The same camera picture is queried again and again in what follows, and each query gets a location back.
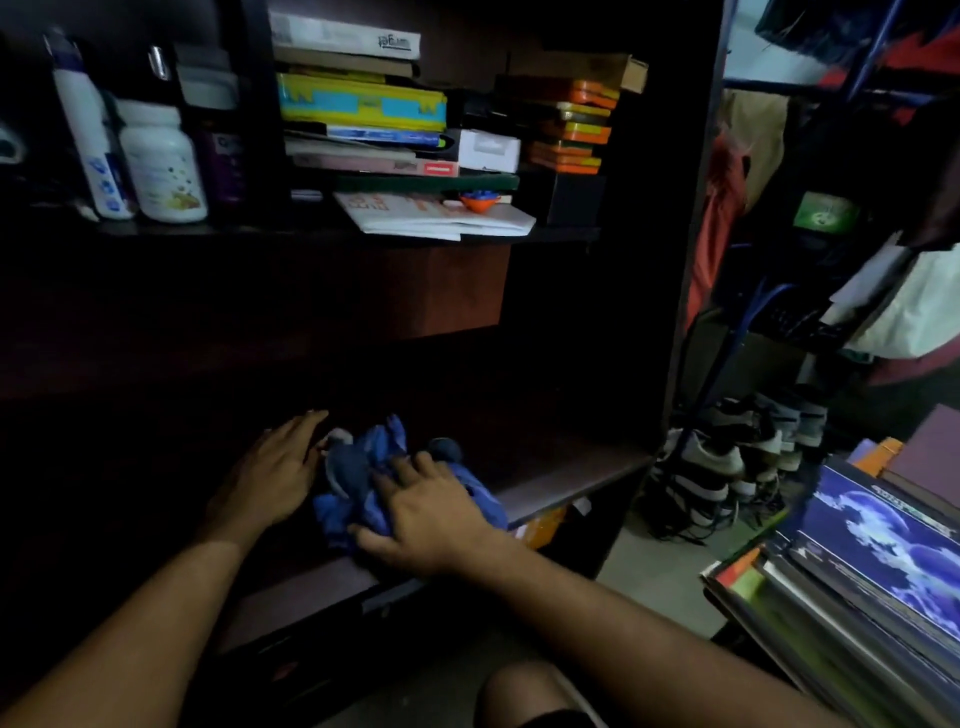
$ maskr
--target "green label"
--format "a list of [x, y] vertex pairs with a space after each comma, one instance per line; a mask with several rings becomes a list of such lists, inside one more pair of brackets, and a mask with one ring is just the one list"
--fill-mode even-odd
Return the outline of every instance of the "green label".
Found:
[[807, 192], [800, 202], [793, 225], [795, 228], [842, 235], [853, 230], [859, 214], [860, 208], [850, 200], [820, 192]]

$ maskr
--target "black box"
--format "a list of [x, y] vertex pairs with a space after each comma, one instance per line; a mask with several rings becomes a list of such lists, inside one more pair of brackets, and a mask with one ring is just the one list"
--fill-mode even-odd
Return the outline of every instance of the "black box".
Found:
[[590, 228], [597, 223], [607, 178], [603, 175], [557, 174], [536, 165], [522, 165], [514, 206], [541, 225]]

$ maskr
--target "white bottle cap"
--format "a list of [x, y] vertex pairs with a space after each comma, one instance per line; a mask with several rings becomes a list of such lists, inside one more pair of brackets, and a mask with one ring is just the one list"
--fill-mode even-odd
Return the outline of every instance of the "white bottle cap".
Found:
[[117, 113], [132, 127], [178, 127], [180, 111], [177, 107], [148, 104], [145, 101], [117, 100]]
[[180, 87], [183, 89], [183, 99], [192, 107], [220, 111], [232, 111], [237, 108], [236, 94], [226, 84], [183, 79]]

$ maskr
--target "person's left hand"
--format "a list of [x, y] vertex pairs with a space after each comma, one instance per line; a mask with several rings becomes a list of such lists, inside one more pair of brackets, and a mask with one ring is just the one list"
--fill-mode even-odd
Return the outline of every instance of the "person's left hand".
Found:
[[264, 432], [210, 501], [204, 532], [252, 546], [268, 526], [296, 511], [321, 457], [323, 443], [310, 448], [310, 439], [327, 414], [307, 412]]

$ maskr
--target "leg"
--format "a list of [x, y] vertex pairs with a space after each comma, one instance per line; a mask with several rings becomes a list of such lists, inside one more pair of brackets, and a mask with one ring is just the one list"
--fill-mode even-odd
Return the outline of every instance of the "leg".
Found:
[[[573, 697], [544, 662], [513, 663], [488, 678], [477, 697], [475, 728], [520, 728], [557, 711], [579, 711]], [[586, 715], [577, 716], [590, 726]]]

